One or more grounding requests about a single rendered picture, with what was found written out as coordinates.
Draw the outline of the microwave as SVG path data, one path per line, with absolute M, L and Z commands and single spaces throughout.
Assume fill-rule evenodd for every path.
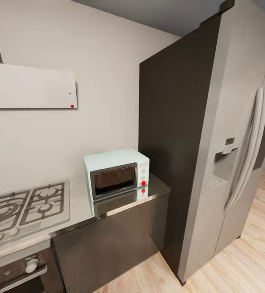
M 135 149 L 83 157 L 92 201 L 148 184 L 149 158 Z

